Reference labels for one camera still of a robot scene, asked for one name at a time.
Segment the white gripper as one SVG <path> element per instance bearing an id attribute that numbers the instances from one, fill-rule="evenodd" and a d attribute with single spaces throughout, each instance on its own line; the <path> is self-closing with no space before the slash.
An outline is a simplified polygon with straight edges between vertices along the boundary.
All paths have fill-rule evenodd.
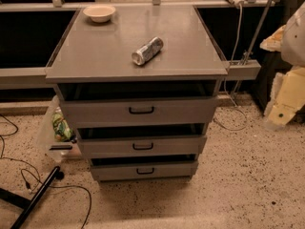
<path id="1" fill-rule="evenodd" d="M 293 67 L 287 73 L 276 73 L 271 100 L 265 109 L 266 126 L 285 126 L 305 105 L 305 69 Z"/>

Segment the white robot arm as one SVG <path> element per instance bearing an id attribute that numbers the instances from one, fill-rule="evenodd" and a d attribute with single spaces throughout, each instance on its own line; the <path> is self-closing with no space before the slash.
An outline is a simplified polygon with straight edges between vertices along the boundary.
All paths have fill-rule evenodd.
<path id="1" fill-rule="evenodd" d="M 265 125 L 279 129 L 290 122 L 305 105 L 305 15 L 297 11 L 288 22 L 264 39 L 260 48 L 280 52 L 293 67 L 274 77 L 271 100 L 265 109 Z"/>

